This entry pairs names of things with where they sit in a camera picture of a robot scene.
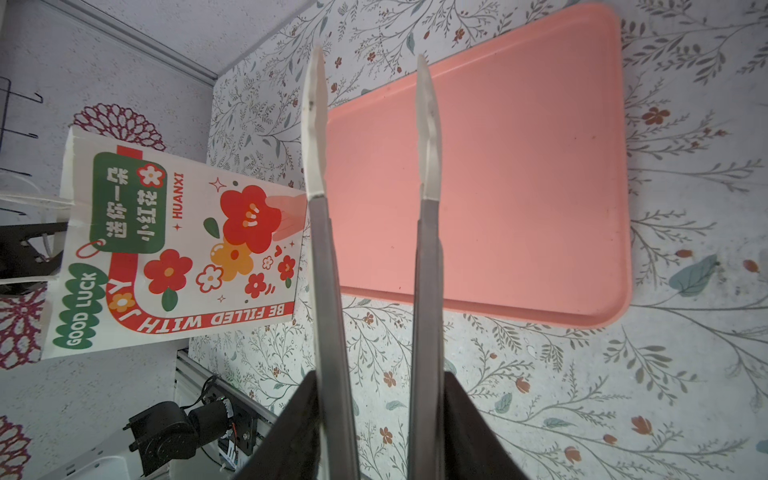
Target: printed leaf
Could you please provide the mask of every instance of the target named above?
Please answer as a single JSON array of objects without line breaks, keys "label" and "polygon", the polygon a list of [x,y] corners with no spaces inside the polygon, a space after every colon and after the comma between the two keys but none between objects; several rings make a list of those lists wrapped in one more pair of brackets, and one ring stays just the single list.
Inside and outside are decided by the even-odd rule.
[{"label": "printed leaf", "polygon": [[405,407],[406,404],[403,402],[400,402],[399,400],[392,400],[391,402],[387,402],[386,409],[387,410],[394,410],[399,409],[400,407]]},{"label": "printed leaf", "polygon": [[444,361],[443,361],[443,362],[444,362],[444,363],[443,363],[443,367],[442,367],[442,369],[443,369],[443,370],[447,370],[447,371],[449,371],[450,373],[452,373],[452,374],[454,374],[454,375],[455,375],[455,374],[456,374],[456,367],[453,365],[453,363],[451,363],[451,361],[450,361],[450,360],[448,360],[448,359],[444,359]]},{"label": "printed leaf", "polygon": [[210,233],[213,238],[221,237],[221,235],[219,235],[219,223],[216,222],[215,218],[208,217],[207,219],[203,220],[203,228],[205,231]]},{"label": "printed leaf", "polygon": [[715,273],[717,255],[709,255],[694,265],[686,266],[670,278],[669,284],[680,296],[696,296],[704,290]]},{"label": "printed leaf", "polygon": [[176,308],[176,304],[179,303],[179,296],[176,292],[174,292],[170,288],[167,288],[163,292],[161,303],[163,305],[163,310],[165,310],[166,312],[170,312],[171,310]]},{"label": "printed leaf", "polygon": [[408,34],[408,38],[406,38],[406,47],[413,53],[413,48],[416,46],[416,42],[413,40],[413,32]]},{"label": "printed leaf", "polygon": [[416,4],[415,7],[413,7],[413,10],[411,10],[411,15],[415,14],[419,11],[419,9],[424,5],[424,0],[419,0],[419,3]]},{"label": "printed leaf", "polygon": [[548,429],[560,429],[562,427],[567,427],[569,425],[573,425],[573,423],[566,422],[565,420],[560,420],[556,418],[546,419],[544,420],[544,426]]},{"label": "printed leaf", "polygon": [[502,399],[496,402],[496,404],[494,405],[496,407],[496,413],[509,412],[509,406],[511,404],[512,404],[512,394],[505,393],[504,396],[502,396]]}]

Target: tablecloth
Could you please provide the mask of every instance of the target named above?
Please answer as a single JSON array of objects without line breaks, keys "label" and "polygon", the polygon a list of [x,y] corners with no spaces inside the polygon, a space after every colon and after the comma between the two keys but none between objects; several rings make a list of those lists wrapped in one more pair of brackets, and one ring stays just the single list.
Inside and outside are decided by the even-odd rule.
[{"label": "tablecloth", "polygon": [[[313,44],[332,108],[413,72],[419,53],[438,61],[574,3],[313,3],[218,81],[208,162],[303,188]],[[632,306],[585,331],[446,312],[445,367],[532,478],[765,478],[768,3],[607,3],[622,18]],[[306,270],[303,254],[292,322],[190,343],[274,412],[314,368]],[[412,308],[343,305],[362,471],[404,478]]]}]

